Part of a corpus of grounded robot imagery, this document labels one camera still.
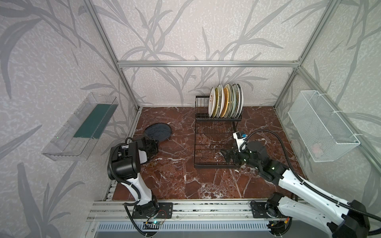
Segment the black wire dish rack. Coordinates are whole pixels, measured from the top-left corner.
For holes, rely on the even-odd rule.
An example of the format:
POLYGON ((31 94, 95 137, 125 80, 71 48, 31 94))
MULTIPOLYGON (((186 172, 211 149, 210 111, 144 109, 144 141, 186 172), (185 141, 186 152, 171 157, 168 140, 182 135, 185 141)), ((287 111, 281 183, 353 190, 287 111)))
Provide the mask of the black wire dish rack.
POLYGON ((193 165, 197 169, 237 169, 241 165, 226 163, 221 149, 237 149, 233 133, 242 117, 210 118, 208 102, 208 96, 195 97, 193 165))

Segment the orange woven round plate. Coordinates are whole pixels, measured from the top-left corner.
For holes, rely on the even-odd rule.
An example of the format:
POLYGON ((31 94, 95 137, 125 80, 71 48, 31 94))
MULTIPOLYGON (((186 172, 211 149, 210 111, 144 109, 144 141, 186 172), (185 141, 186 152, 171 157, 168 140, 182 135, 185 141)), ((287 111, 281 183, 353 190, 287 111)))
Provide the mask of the orange woven round plate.
POLYGON ((231 96, 232 96, 231 85, 226 84, 223 89, 223 92, 224 92, 224 108, 221 113, 221 117, 227 118, 231 110, 231 96))

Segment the white plate orange sunburst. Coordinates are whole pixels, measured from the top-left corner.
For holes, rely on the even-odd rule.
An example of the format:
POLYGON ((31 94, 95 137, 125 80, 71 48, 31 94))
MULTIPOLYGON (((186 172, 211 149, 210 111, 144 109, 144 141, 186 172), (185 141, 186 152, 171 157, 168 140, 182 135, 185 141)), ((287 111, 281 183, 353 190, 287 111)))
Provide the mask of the white plate orange sunburst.
POLYGON ((208 116, 212 118, 213 112, 215 109, 215 103, 216 103, 216 93, 215 88, 212 87, 209 94, 209 102, 208 102, 208 116))
POLYGON ((237 107, 237 113, 236 113, 236 118, 238 118, 239 117, 239 109, 240 109, 240 90, 239 90, 239 88, 238 88, 238 107, 237 107))

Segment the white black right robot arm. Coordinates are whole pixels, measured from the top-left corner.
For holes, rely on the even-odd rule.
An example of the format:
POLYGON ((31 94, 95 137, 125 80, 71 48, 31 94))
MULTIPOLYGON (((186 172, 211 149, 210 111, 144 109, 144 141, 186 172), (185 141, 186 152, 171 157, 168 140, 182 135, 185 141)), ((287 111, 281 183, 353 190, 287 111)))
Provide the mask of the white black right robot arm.
POLYGON ((233 138, 236 149, 222 149, 225 160, 233 160, 256 169, 265 181, 277 185, 302 198, 306 204, 294 201, 278 192, 266 204, 270 217, 281 215, 296 218, 324 231, 332 238, 366 238, 381 233, 380 229, 370 229, 370 219, 380 221, 377 215, 368 213, 359 201, 351 202, 334 196, 313 183, 300 177, 290 162, 283 164, 271 159, 266 147, 258 141, 250 141, 250 136, 235 132, 233 138))

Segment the black round plate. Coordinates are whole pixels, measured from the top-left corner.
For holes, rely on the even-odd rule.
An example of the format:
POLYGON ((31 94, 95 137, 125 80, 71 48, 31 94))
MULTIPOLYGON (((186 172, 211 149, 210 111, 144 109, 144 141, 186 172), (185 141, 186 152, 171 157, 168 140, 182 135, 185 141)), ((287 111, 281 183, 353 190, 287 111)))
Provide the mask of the black round plate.
POLYGON ((162 142, 171 137, 172 128, 170 127, 169 124, 156 123, 156 124, 152 124, 148 126, 144 130, 143 134, 145 137, 149 139, 162 142))

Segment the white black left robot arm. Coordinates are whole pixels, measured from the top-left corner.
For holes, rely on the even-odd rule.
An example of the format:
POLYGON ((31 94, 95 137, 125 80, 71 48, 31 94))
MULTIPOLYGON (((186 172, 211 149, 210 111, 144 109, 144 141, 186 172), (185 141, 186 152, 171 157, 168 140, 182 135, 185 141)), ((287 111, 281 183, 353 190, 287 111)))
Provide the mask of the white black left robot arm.
POLYGON ((157 153, 158 141, 144 136, 137 140, 128 137, 124 143, 110 149, 108 177, 129 190, 135 200, 125 205, 133 207, 141 214, 156 213, 159 210, 155 195, 141 176, 141 164, 147 163, 157 153))

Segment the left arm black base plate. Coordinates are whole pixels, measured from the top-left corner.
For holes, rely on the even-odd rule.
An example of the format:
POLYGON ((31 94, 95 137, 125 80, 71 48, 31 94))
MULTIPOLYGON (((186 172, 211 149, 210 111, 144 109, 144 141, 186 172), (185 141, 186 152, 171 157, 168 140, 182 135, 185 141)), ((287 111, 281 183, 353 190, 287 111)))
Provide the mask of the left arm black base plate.
POLYGON ((132 213, 134 219, 171 219, 173 214, 174 203, 171 202, 159 202, 158 208, 150 209, 146 212, 137 211, 135 208, 132 213))

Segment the cream plate with floral sprigs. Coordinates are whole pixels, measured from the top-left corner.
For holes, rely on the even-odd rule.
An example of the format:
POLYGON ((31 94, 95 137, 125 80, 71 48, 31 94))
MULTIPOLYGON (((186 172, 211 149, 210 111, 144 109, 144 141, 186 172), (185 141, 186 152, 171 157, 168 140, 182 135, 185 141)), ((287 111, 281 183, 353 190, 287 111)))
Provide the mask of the cream plate with floral sprigs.
POLYGON ((234 91, 234 88, 233 88, 232 85, 230 85, 230 89, 231 89, 231 99, 230 99, 231 108, 230 108, 229 118, 232 118, 233 112, 234 112, 234 109, 235 109, 236 96, 235 96, 235 91, 234 91))

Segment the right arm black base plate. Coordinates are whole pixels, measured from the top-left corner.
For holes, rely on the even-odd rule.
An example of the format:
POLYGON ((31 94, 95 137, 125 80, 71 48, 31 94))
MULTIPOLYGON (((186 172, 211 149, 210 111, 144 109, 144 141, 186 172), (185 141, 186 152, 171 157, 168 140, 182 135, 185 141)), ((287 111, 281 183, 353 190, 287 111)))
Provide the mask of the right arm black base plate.
POLYGON ((278 220, 292 219, 292 217, 283 215, 278 207, 278 202, 259 202, 254 200, 250 202, 250 208, 254 218, 269 218, 278 220))

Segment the mint green flower plate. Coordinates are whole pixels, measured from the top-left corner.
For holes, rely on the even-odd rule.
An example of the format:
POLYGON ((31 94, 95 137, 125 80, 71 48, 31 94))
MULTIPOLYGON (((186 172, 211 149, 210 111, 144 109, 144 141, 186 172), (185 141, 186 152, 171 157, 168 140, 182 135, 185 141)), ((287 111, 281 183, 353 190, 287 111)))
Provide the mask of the mint green flower plate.
POLYGON ((235 83, 233 84, 232 88, 234 90, 234 110, 232 113, 232 118, 235 118, 238 110, 239 90, 237 84, 235 83))

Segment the white plate green clover emblem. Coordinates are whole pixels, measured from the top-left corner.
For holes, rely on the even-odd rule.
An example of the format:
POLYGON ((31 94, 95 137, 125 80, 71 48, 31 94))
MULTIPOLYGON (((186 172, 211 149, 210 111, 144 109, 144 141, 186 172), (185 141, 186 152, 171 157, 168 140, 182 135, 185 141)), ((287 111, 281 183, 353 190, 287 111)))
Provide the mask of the white plate green clover emblem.
POLYGON ((219 93, 219 100, 218 100, 217 117, 220 118, 222 114, 222 110, 224 108, 224 100, 225 100, 224 89, 221 84, 218 85, 218 93, 219 93))

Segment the white plate green text rim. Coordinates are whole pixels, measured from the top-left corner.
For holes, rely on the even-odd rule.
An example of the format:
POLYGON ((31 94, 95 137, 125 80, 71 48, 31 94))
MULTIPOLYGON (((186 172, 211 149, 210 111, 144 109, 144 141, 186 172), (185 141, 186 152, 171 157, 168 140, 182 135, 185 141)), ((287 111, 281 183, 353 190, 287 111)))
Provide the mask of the white plate green text rim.
POLYGON ((242 89, 242 86, 240 84, 238 84, 238 88, 240 90, 240 109, 239 109, 239 116, 242 115, 242 110, 243 110, 243 104, 244 104, 244 95, 243 95, 243 89, 242 89))

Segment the yellow woven round plate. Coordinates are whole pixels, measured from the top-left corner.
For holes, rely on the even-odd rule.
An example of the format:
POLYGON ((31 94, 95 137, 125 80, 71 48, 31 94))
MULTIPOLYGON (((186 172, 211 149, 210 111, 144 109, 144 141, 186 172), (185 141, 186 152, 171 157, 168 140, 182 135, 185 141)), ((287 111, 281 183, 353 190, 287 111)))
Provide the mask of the yellow woven round plate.
POLYGON ((215 107, 214 107, 213 114, 212 114, 213 118, 215 118, 217 115, 219 99, 220 99, 219 87, 216 87, 216 89, 215 89, 215 107))

